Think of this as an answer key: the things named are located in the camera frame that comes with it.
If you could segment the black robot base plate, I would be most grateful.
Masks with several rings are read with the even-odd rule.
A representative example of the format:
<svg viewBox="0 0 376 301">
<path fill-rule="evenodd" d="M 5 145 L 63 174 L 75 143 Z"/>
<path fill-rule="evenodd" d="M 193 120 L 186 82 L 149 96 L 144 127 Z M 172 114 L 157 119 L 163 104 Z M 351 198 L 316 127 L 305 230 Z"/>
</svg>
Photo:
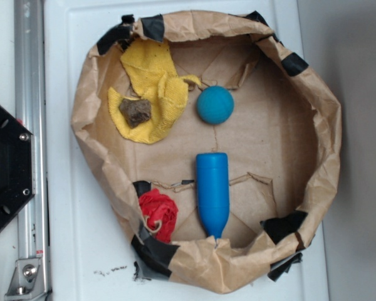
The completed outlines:
<svg viewBox="0 0 376 301">
<path fill-rule="evenodd" d="M 34 196 L 33 134 L 0 105 L 0 232 Z"/>
</svg>

